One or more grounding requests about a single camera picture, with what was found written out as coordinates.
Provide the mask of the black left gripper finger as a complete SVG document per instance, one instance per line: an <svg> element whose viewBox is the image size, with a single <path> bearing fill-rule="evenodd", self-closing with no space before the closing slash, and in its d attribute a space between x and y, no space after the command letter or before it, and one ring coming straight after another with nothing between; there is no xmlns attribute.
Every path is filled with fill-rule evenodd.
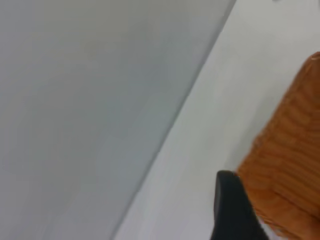
<svg viewBox="0 0 320 240"><path fill-rule="evenodd" d="M268 240L241 179L230 170L216 174L211 240Z"/></svg>

